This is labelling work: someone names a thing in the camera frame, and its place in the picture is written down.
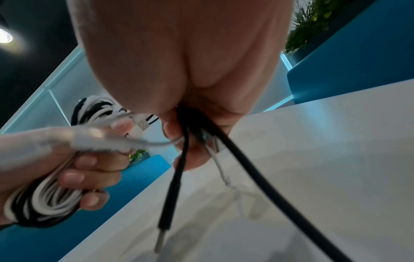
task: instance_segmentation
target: planter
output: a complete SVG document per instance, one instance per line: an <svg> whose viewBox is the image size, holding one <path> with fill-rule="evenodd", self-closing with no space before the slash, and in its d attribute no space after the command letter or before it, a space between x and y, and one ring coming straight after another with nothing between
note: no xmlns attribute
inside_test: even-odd
<svg viewBox="0 0 414 262"><path fill-rule="evenodd" d="M306 46L303 46L294 52L286 54L292 66L295 66L295 64L302 61L316 48L318 48L321 44L333 36L337 31L339 31L342 27L354 19L358 14L369 7L373 2L375 2L375 0L357 0L355 2L352 2L330 23L327 30L317 33L308 41Z"/></svg>
<svg viewBox="0 0 414 262"><path fill-rule="evenodd" d="M141 163L142 161L149 159L150 157L151 157L150 153L145 152L145 153L142 154L142 156L140 158L137 158L134 161L130 162L128 168L133 167L133 166Z"/></svg>

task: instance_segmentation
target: blue cushion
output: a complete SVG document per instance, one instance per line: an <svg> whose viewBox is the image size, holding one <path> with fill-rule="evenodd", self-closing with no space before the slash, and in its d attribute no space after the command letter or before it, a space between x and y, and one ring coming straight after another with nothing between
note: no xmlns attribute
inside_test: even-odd
<svg viewBox="0 0 414 262"><path fill-rule="evenodd" d="M413 0L376 0L288 73L295 103L414 78Z"/></svg>
<svg viewBox="0 0 414 262"><path fill-rule="evenodd" d="M0 231L0 260L57 262L170 167L164 158L155 155L122 172L121 181L107 189L111 198L101 210L80 210L47 229L11 226Z"/></svg>

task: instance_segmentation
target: hand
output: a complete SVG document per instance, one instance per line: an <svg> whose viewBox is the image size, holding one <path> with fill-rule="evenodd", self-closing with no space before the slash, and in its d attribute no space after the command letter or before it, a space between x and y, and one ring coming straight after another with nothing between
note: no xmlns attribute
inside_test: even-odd
<svg viewBox="0 0 414 262"><path fill-rule="evenodd" d="M127 134L133 127L132 122L122 121L115 126L115 132ZM17 133L0 138L0 146L11 140L21 139L28 132ZM14 170L0 172L0 225L9 224L3 212L4 203L10 194L22 185L29 184L42 177L72 155L68 146L55 148L49 156ZM129 155L115 152L86 153L75 159L74 167L63 170L59 174L58 183L61 187L70 189L91 189L98 191L86 193L80 201L84 210L94 211L102 208L109 199L109 194L103 189L117 184L121 180L121 170L129 165Z"/></svg>
<svg viewBox="0 0 414 262"><path fill-rule="evenodd" d="M254 106L279 61L292 0L69 0L88 61L123 106L181 135L174 107L203 111L227 134ZM186 169L210 157L191 143Z"/></svg>

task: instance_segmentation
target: fingernail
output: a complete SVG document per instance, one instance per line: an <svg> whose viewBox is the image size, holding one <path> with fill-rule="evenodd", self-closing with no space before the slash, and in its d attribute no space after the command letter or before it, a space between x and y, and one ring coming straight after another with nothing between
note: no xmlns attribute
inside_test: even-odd
<svg viewBox="0 0 414 262"><path fill-rule="evenodd" d="M123 129L126 125L129 125L130 122L131 122L131 119L123 118L123 119L120 119L119 121L113 123L111 125L111 128L112 129Z"/></svg>
<svg viewBox="0 0 414 262"><path fill-rule="evenodd" d="M64 174L63 181L67 184L79 184L85 179L85 175L81 172L68 171Z"/></svg>
<svg viewBox="0 0 414 262"><path fill-rule="evenodd" d="M77 165L80 167L93 167L98 162L97 157L92 155L83 155L77 161Z"/></svg>
<svg viewBox="0 0 414 262"><path fill-rule="evenodd" d="M91 195L89 198L88 198L88 200L86 201L86 205L87 206L94 206L94 205L97 205L98 204L98 202L99 202L99 197L98 196L96 196L96 195Z"/></svg>

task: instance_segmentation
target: table surface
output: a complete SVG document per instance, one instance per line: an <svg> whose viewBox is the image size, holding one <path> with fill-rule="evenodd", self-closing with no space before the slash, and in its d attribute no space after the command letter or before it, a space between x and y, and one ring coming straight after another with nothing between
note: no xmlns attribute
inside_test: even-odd
<svg viewBox="0 0 414 262"><path fill-rule="evenodd" d="M329 236L345 236L347 241L334 242L352 258L410 261L413 97L414 79L251 115L230 137L314 225ZM227 151L219 159L242 191L250 221L289 225ZM163 254L150 254L172 174L167 171L60 261L163 261ZM201 246L212 232L240 217L226 190L212 161L185 173L165 261L202 261ZM186 232L190 224L202 230ZM171 249L182 235L187 242L180 251ZM364 252L355 251L355 243Z"/></svg>

